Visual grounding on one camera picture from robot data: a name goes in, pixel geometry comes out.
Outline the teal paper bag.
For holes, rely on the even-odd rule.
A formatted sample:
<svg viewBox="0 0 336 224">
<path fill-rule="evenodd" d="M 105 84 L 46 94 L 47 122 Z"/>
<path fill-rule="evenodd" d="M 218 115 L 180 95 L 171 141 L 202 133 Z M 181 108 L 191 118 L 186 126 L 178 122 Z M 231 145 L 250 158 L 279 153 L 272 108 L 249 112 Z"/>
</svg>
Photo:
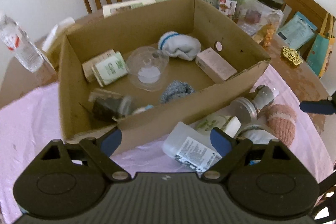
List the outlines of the teal paper bag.
<svg viewBox="0 0 336 224">
<path fill-rule="evenodd" d="M 317 34 L 307 56 L 307 64 L 319 78 L 325 74 L 333 53 L 335 44 L 334 19 L 333 15 L 326 14 L 320 32 Z"/>
</svg>

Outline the green white tea box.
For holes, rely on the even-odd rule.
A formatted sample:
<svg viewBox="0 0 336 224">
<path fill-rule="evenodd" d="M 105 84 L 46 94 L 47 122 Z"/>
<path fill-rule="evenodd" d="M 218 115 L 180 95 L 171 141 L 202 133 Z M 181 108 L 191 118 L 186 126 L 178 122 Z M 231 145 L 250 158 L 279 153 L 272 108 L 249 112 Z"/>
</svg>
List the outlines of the green white tea box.
<svg viewBox="0 0 336 224">
<path fill-rule="evenodd" d="M 126 63 L 120 52 L 96 64 L 93 73 L 98 84 L 105 87 L 128 74 Z"/>
</svg>

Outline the translucent white plastic bottle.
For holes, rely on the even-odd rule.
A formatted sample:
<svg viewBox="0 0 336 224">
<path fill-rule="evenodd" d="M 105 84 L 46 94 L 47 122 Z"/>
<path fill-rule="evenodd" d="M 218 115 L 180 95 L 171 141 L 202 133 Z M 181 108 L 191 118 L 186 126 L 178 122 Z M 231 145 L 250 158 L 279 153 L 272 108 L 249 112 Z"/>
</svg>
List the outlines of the translucent white plastic bottle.
<svg viewBox="0 0 336 224">
<path fill-rule="evenodd" d="M 169 133 L 162 151 L 198 173 L 205 172 L 222 158 L 211 145 L 209 135 L 202 135 L 183 122 Z"/>
</svg>

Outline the white blue-striped sock roll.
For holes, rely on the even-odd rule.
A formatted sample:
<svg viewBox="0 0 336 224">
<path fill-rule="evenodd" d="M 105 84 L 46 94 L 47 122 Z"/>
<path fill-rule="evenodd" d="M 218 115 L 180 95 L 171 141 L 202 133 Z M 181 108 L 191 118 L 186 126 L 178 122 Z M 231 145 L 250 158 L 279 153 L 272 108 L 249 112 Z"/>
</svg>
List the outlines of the white blue-striped sock roll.
<svg viewBox="0 0 336 224">
<path fill-rule="evenodd" d="M 193 61 L 201 52 L 201 43 L 192 36 L 170 31 L 161 36 L 158 41 L 158 49 L 173 58 Z"/>
</svg>

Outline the small white box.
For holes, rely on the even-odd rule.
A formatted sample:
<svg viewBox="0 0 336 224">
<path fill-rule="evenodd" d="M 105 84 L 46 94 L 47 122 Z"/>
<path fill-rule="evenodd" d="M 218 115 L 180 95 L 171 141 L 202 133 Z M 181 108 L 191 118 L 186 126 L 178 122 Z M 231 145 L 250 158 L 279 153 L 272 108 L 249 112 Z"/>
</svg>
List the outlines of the small white box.
<svg viewBox="0 0 336 224">
<path fill-rule="evenodd" d="M 240 120 L 235 116 L 226 117 L 226 119 L 227 120 L 225 124 L 222 126 L 222 131 L 231 138 L 234 138 L 242 124 L 240 123 Z"/>
</svg>

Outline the large cardboard box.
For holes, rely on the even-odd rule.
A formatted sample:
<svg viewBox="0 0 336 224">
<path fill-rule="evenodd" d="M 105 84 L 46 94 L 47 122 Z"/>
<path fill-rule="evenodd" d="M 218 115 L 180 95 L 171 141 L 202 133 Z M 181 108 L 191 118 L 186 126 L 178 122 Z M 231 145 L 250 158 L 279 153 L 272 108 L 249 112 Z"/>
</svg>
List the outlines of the large cardboard box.
<svg viewBox="0 0 336 224">
<path fill-rule="evenodd" d="M 195 61 L 169 57 L 158 45 L 175 31 L 196 38 L 203 50 L 222 45 L 220 56 L 234 69 L 227 80 L 215 82 Z M 236 23 L 201 0 L 171 0 L 123 11 L 80 27 L 59 38 L 59 105 L 62 136 L 71 141 L 86 133 L 107 132 L 109 122 L 92 114 L 89 83 L 83 64 L 114 50 L 122 56 L 107 66 L 107 76 L 120 67 L 127 75 L 107 85 L 108 91 L 131 96 L 145 111 L 117 120 L 127 151 L 168 134 L 179 122 L 194 123 L 248 92 L 270 64 L 270 56 Z"/>
</svg>

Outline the gold ornate coaster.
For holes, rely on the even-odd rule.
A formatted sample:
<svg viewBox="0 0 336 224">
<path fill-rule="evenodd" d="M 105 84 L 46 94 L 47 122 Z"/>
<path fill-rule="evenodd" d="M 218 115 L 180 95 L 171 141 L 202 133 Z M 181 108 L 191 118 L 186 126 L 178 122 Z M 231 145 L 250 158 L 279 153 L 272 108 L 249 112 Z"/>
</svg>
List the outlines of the gold ornate coaster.
<svg viewBox="0 0 336 224">
<path fill-rule="evenodd" d="M 303 59 L 301 58 L 299 53 L 295 49 L 292 49 L 290 47 L 282 47 L 282 56 L 296 67 L 303 63 Z"/>
</svg>

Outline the large tape roll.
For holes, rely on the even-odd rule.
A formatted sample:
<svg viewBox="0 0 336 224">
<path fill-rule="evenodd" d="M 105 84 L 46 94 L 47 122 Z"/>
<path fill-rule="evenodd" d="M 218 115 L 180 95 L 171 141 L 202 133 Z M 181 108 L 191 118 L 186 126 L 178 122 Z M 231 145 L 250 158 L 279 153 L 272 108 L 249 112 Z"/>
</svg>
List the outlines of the large tape roll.
<svg viewBox="0 0 336 224">
<path fill-rule="evenodd" d="M 278 140 L 268 126 L 260 123 L 249 123 L 241 126 L 236 137 L 247 138 L 253 144 L 268 144 L 273 139 Z"/>
</svg>

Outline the small beige box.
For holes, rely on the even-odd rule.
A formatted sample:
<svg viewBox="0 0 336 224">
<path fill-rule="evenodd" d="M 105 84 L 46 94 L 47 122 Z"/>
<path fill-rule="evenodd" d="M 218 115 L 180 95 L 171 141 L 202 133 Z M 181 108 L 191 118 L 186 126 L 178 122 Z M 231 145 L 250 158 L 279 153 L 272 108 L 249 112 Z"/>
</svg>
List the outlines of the small beige box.
<svg viewBox="0 0 336 224">
<path fill-rule="evenodd" d="M 102 53 L 102 54 L 100 54 L 100 55 L 82 63 L 82 69 L 83 69 L 84 77 L 85 77 L 85 79 L 88 83 L 92 83 L 96 79 L 96 77 L 93 73 L 93 67 L 96 64 L 106 60 L 108 57 L 113 56 L 114 54 L 115 54 L 115 51 L 113 49 L 111 49 L 111 50 L 108 50 L 108 51 L 106 51 L 106 52 L 104 52 L 104 53 Z"/>
</svg>

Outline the clear lid with red label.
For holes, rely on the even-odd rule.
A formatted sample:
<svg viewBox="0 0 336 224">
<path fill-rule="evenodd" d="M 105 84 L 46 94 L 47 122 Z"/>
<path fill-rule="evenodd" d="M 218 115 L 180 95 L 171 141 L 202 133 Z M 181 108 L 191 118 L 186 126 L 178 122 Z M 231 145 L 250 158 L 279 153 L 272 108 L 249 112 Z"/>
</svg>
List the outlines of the clear lid with red label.
<svg viewBox="0 0 336 224">
<path fill-rule="evenodd" d="M 162 88 L 169 56 L 154 47 L 139 47 L 127 58 L 130 82 L 137 88 L 154 92 Z"/>
</svg>

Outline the pink knitted sock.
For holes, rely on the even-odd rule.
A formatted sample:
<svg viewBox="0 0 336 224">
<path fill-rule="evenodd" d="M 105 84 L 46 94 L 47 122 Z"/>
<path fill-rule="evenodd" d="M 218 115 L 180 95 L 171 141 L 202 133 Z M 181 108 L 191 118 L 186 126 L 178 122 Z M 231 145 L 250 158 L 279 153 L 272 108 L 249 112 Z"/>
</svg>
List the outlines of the pink knitted sock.
<svg viewBox="0 0 336 224">
<path fill-rule="evenodd" d="M 295 138 L 295 111 L 288 105 L 272 105 L 266 111 L 266 119 L 272 135 L 290 147 Z"/>
</svg>

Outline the pink cosmetics box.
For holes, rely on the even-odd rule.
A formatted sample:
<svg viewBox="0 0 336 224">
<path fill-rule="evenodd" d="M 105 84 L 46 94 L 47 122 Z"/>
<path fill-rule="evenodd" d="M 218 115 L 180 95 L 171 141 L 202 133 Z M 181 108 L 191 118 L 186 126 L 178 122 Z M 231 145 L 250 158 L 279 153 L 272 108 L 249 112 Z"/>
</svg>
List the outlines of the pink cosmetics box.
<svg viewBox="0 0 336 224">
<path fill-rule="evenodd" d="M 238 71 L 212 48 L 197 54 L 196 65 L 216 84 L 222 84 Z"/>
</svg>

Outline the teal packet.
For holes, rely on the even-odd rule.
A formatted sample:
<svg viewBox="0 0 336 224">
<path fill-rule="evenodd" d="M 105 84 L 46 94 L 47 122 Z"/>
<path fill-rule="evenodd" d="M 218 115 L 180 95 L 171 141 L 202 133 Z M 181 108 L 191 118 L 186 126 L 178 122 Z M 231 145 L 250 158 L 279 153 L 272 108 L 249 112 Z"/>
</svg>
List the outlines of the teal packet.
<svg viewBox="0 0 336 224">
<path fill-rule="evenodd" d="M 296 12 L 277 32 L 288 47 L 298 50 L 315 36 L 317 27 L 302 13 Z"/>
</svg>

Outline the clear box of brown blocks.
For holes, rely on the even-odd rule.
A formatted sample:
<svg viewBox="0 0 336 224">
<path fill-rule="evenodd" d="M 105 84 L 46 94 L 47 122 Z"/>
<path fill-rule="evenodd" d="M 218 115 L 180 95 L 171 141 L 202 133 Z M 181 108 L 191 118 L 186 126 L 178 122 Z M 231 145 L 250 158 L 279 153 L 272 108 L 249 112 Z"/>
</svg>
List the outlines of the clear box of brown blocks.
<svg viewBox="0 0 336 224">
<path fill-rule="evenodd" d="M 94 89 L 88 101 L 92 103 L 93 116 L 104 122 L 117 121 L 129 116 L 135 110 L 133 97 L 104 89 Z"/>
</svg>

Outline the clear jar with lid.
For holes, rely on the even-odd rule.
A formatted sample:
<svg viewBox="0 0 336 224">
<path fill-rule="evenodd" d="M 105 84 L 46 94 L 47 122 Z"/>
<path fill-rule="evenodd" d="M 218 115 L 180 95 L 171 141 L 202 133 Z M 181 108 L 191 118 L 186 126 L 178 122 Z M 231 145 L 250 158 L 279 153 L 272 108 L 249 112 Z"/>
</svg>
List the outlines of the clear jar with lid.
<svg viewBox="0 0 336 224">
<path fill-rule="evenodd" d="M 260 112 L 270 106 L 279 94 L 280 92 L 274 87 L 260 85 L 254 92 L 233 100 L 229 105 L 229 110 L 241 124 L 255 122 Z"/>
</svg>

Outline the large jar with black lid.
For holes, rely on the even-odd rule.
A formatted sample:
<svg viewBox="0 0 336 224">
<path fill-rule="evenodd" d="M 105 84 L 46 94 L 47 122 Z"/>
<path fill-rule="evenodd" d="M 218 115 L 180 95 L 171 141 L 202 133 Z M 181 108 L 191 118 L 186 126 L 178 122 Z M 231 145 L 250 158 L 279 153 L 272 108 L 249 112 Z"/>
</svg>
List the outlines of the large jar with black lid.
<svg viewBox="0 0 336 224">
<path fill-rule="evenodd" d="M 283 0 L 243 0 L 238 26 L 254 41 L 268 47 L 284 17 Z"/>
</svg>

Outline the water bottle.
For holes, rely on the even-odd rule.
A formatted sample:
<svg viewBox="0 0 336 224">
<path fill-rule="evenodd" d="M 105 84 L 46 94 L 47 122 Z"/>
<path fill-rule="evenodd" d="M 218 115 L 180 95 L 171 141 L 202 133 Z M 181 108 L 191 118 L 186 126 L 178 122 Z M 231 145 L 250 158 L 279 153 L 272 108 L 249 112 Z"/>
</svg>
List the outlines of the water bottle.
<svg viewBox="0 0 336 224">
<path fill-rule="evenodd" d="M 44 59 L 19 23 L 1 11 L 1 41 L 31 73 L 37 72 Z"/>
</svg>

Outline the grey-blue knitted sock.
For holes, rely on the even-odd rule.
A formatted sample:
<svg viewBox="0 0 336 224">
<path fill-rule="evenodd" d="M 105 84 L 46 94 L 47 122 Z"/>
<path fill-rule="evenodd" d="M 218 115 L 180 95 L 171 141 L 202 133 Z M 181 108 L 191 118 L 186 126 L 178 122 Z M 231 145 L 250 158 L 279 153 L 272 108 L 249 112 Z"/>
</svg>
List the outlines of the grey-blue knitted sock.
<svg viewBox="0 0 336 224">
<path fill-rule="evenodd" d="M 165 91 L 162 93 L 160 103 L 162 104 L 169 103 L 172 100 L 186 97 L 194 92 L 195 92 L 194 88 L 192 88 L 188 83 L 181 81 L 173 81 L 167 86 Z"/>
</svg>

